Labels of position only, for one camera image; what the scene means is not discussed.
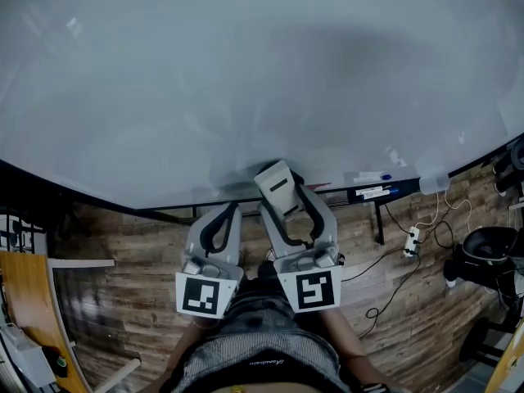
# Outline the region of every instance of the whiteboard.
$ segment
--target whiteboard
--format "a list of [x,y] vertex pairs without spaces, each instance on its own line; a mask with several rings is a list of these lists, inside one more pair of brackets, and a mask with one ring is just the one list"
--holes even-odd
[[0,159],[122,206],[253,197],[275,159],[427,177],[522,132],[524,0],[0,0]]

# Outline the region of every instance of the electrical cable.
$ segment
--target electrical cable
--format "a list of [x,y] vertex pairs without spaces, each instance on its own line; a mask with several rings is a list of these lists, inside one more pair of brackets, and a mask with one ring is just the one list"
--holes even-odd
[[439,216],[439,192],[436,193],[436,214],[435,214],[435,218],[430,223],[416,223],[414,225],[414,227],[417,228],[417,226],[432,226],[433,223],[435,223],[436,218],[438,216]]
[[[386,253],[382,254],[380,258],[378,258],[375,262],[373,262],[371,265],[369,265],[364,271],[362,271],[361,273],[358,273],[357,275],[355,275],[354,277],[351,277],[351,278],[347,278],[347,279],[343,279],[342,282],[345,282],[345,281],[351,281],[352,279],[355,279],[355,278],[358,278],[360,277],[361,275],[364,275],[365,273],[367,273],[373,266],[375,266],[376,264],[378,264],[381,260],[383,260],[386,256],[392,254],[392,253],[395,253],[395,252],[398,252],[398,251],[404,251],[404,248],[403,247],[396,247],[394,249],[391,249],[390,251],[387,251]],[[410,252],[412,255],[414,256],[417,256],[418,258],[418,264],[417,264],[417,267],[411,271],[403,280],[402,282],[400,283],[400,285],[393,291],[393,294],[391,295],[390,299],[387,301],[386,305],[384,305],[384,307],[382,307],[382,309],[378,309],[377,307],[372,307],[371,309],[368,309],[368,311],[366,311],[366,318],[369,318],[369,319],[374,319],[373,320],[373,325],[365,332],[363,333],[362,335],[359,336],[360,339],[363,339],[365,336],[367,336],[376,326],[377,326],[377,320],[378,320],[378,317],[384,313],[384,311],[386,311],[387,307],[391,304],[391,302],[393,301],[393,298],[395,298],[395,294],[399,291],[399,289],[404,285],[404,283],[406,281],[408,281],[408,279],[415,273],[417,272],[418,268],[420,268],[420,265],[422,263],[422,260],[420,259],[420,256],[418,255],[418,253],[414,252],[414,251],[411,251]]]
[[346,281],[351,281],[352,279],[355,279],[355,278],[358,278],[360,275],[364,275],[365,273],[367,273],[373,266],[375,266],[376,264],[378,264],[381,260],[383,260],[386,256],[392,254],[392,253],[395,253],[395,252],[398,252],[398,251],[403,251],[404,248],[403,247],[396,247],[394,249],[391,249],[390,251],[387,251],[386,253],[382,254],[382,256],[380,258],[378,258],[375,262],[373,262],[371,265],[369,265],[364,271],[362,271],[361,273],[359,273],[358,275],[355,275],[354,277],[351,277],[351,278],[346,278],[346,279],[343,279],[342,282],[346,282]]
[[[464,196],[466,195],[466,192],[468,191],[468,189],[473,185],[472,181],[475,180],[475,178],[477,178],[477,176],[479,174],[481,174],[482,170],[487,166],[489,165],[490,163],[487,163],[485,165],[482,165],[481,168],[479,169],[479,171],[475,174],[475,176],[473,176],[471,179],[470,179],[470,183],[469,185],[466,187],[466,189],[463,190],[463,192],[460,194],[460,196]],[[440,221],[437,223],[437,225],[432,229],[430,230],[428,233],[426,233],[426,236],[423,238],[423,240],[421,242],[415,242],[416,245],[422,245],[430,236],[431,236],[431,233],[433,233],[435,231],[435,229],[438,227],[438,225],[440,223],[442,223],[445,219],[445,216],[447,214],[449,214],[449,212],[451,211],[451,208],[448,207],[448,209],[446,210],[446,212],[444,213],[444,215],[442,215],[442,218],[440,219]]]
[[502,272],[501,274],[499,274],[499,275],[497,275],[497,276],[495,277],[495,281],[497,282],[497,292],[498,292],[497,297],[499,298],[499,308],[500,308],[502,311],[508,311],[508,310],[509,310],[509,307],[506,307],[506,305],[504,305],[505,302],[503,301],[502,296],[507,297],[507,298],[518,299],[518,298],[524,296],[524,292],[520,292],[520,293],[518,293],[518,294],[515,292],[515,295],[513,295],[513,294],[504,294],[504,293],[500,290],[499,277],[502,277],[502,276],[505,275],[506,273],[513,273],[513,275],[514,275],[515,272],[519,272],[519,271],[524,271],[524,268],[515,268],[515,269],[512,269],[511,271]]
[[391,217],[391,219],[395,222],[395,224],[397,225],[397,227],[402,230],[404,233],[408,234],[409,236],[413,236],[412,233],[410,233],[408,230],[404,230],[402,228],[402,226],[399,224],[399,222],[397,221],[397,219],[395,217],[393,217],[393,214],[390,212],[390,209],[387,207],[387,204],[384,204],[384,206],[386,207],[386,211],[387,211],[387,214]]
[[[439,227],[441,224],[445,224],[448,229],[449,229],[449,232],[451,233],[451,246],[444,246],[444,245],[441,245],[439,243],[439,239],[438,237],[436,236],[436,228]],[[453,230],[451,228],[451,226],[449,225],[449,223],[447,221],[439,221],[439,223],[435,226],[435,231],[433,232],[433,236],[435,236],[435,242],[438,246],[440,246],[442,249],[453,249],[454,246],[455,246],[455,239],[454,239],[454,235],[453,235]]]
[[464,202],[467,202],[469,204],[469,214],[468,214],[468,219],[466,220],[466,224],[468,225],[468,233],[471,233],[472,230],[469,228],[469,219],[470,217],[472,216],[472,211],[473,211],[473,207],[472,207],[472,203],[468,200],[468,199],[465,199],[465,200],[462,200],[462,202],[460,202],[460,204],[458,204],[457,206],[452,206],[449,202],[448,202],[448,189],[445,190],[444,192],[444,201],[445,201],[445,204],[451,208],[451,210],[458,210],[460,208],[460,206],[464,203]]
[[418,264],[417,266],[415,267],[415,269],[413,271],[411,271],[407,276],[406,278],[404,278],[402,280],[402,282],[400,283],[400,285],[393,291],[393,294],[391,295],[390,299],[387,301],[386,305],[384,305],[384,307],[382,307],[381,310],[379,310],[377,307],[372,307],[371,309],[369,309],[365,316],[366,318],[374,318],[374,321],[373,321],[373,325],[366,331],[364,332],[362,335],[359,336],[360,339],[364,339],[365,336],[367,336],[374,328],[375,326],[377,326],[377,320],[378,320],[378,317],[384,313],[387,309],[387,307],[391,304],[391,302],[393,301],[393,298],[395,298],[395,294],[399,291],[399,289],[404,285],[404,283],[406,281],[408,281],[408,279],[411,278],[411,276],[417,272],[418,268],[420,268],[420,265],[422,263],[422,260],[420,259],[420,256],[418,255],[418,253],[414,252],[414,251],[411,251],[411,253],[415,256],[417,256],[418,258]]

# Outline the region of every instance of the electrical outlet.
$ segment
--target electrical outlet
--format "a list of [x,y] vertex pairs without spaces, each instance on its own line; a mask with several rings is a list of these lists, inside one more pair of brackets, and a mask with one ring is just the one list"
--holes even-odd
[[413,254],[406,252],[405,250],[408,249],[410,251],[415,251],[415,241],[418,241],[418,235],[420,234],[420,230],[416,227],[410,227],[409,232],[413,234],[408,234],[408,238],[406,238],[406,244],[404,245],[404,255],[408,258],[413,256]]

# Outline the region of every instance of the wood grain laminate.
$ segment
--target wood grain laminate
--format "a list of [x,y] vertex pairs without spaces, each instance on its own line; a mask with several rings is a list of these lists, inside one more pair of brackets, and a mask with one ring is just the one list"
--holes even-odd
[[59,310],[55,310],[50,292],[47,257],[0,252],[0,265],[13,323],[39,345],[60,351],[67,362],[67,377],[56,378],[59,386],[74,393],[86,392],[56,320]]
[[[479,169],[472,169],[454,178],[448,192],[448,201],[457,205],[471,184],[467,194],[473,205],[471,229],[508,225],[508,205],[517,199],[516,191],[508,191],[504,198],[495,193],[494,178],[488,169],[480,173]],[[447,209],[443,195],[440,211]],[[328,200],[337,198],[344,198],[344,193],[332,194]],[[404,245],[405,233],[387,216],[384,207],[385,246],[374,241],[377,225],[373,204],[332,210],[337,217],[340,249],[346,255],[345,278],[364,270],[385,251]],[[431,220],[436,197],[415,194],[391,203],[390,210],[408,228],[418,221]],[[468,210],[464,204],[446,216],[456,242],[468,234]],[[172,212],[187,216],[187,211]],[[170,351],[187,326],[187,317],[177,314],[174,308],[174,275],[180,270],[187,227],[87,206],[81,206],[78,215],[93,231],[92,237],[57,241],[55,257],[113,258],[116,265],[96,273],[65,269],[55,272],[65,325],[77,342],[80,365],[92,385],[127,359],[140,358],[142,366],[113,389],[137,391],[164,371]],[[300,213],[293,216],[287,228],[293,237],[307,237],[312,224]],[[425,235],[427,228],[421,230],[421,235]],[[436,234],[441,244],[451,243],[445,226],[440,226]],[[256,266],[269,248],[260,217],[244,219],[242,252],[248,276],[255,275]],[[451,290],[445,287],[442,267],[449,254],[430,237],[421,246],[420,268],[364,338],[371,360],[414,391],[442,390],[460,377],[468,364],[459,363],[459,349],[472,324],[484,315],[494,321],[503,317],[496,294],[469,282],[459,282]],[[380,309],[415,266],[415,261],[398,252],[365,275],[343,282],[341,308],[357,333],[365,332],[372,324],[365,317],[366,311],[371,307]]]

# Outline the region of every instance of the white cable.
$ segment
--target white cable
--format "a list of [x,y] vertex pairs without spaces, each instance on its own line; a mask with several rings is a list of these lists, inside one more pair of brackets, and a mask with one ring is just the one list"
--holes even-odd
[[472,203],[468,199],[465,199],[457,206],[452,206],[449,204],[447,196],[448,196],[448,190],[446,189],[444,193],[444,201],[445,201],[445,204],[449,208],[451,208],[451,210],[458,210],[464,202],[467,202],[469,204],[469,214],[468,214],[468,219],[466,220],[466,224],[468,225],[468,233],[471,233],[472,230],[469,228],[469,218],[472,216],[472,211],[473,211]]
[[416,223],[414,227],[416,228],[418,225],[421,226],[431,226],[433,223],[435,223],[436,218],[439,216],[439,192],[436,193],[436,214],[435,218],[430,223]]

